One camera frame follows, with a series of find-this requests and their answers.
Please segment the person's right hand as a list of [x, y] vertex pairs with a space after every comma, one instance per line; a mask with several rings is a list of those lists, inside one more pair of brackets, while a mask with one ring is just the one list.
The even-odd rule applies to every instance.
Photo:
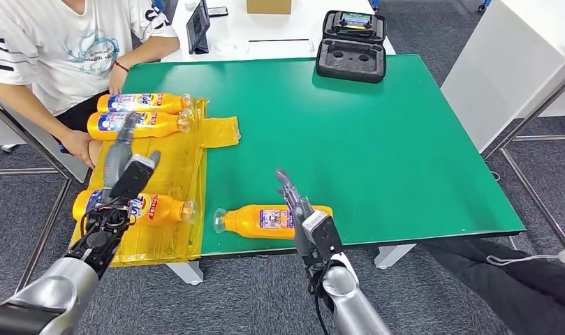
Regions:
[[64, 148], [68, 150], [74, 157], [79, 158], [90, 168], [94, 168], [94, 163], [91, 160], [89, 153], [89, 143], [91, 137], [82, 132], [68, 129], [59, 138]]

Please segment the person's left hand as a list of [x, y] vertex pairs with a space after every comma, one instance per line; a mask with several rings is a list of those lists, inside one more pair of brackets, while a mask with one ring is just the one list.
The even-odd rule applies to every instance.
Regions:
[[112, 67], [108, 88], [109, 94], [116, 95], [122, 92], [127, 75], [128, 70], [120, 67], [119, 64]]

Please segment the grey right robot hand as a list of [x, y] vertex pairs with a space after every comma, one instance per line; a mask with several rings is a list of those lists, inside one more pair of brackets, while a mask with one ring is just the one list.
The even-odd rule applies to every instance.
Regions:
[[282, 184], [282, 187], [278, 188], [277, 191], [283, 196], [292, 214], [296, 250], [302, 258], [305, 267], [312, 267], [313, 264], [317, 265], [319, 263], [317, 252], [313, 251], [313, 244], [308, 240], [302, 228], [302, 223], [314, 210], [308, 199], [300, 195], [295, 184], [284, 170], [278, 168], [275, 174], [277, 180]]

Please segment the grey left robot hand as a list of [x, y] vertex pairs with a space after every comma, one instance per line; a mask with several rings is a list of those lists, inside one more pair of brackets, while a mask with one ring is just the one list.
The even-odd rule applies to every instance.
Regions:
[[126, 113], [117, 139], [110, 146], [103, 166], [102, 203], [122, 206], [136, 198], [154, 174], [161, 152], [153, 151], [146, 157], [132, 152], [132, 139], [138, 117]]

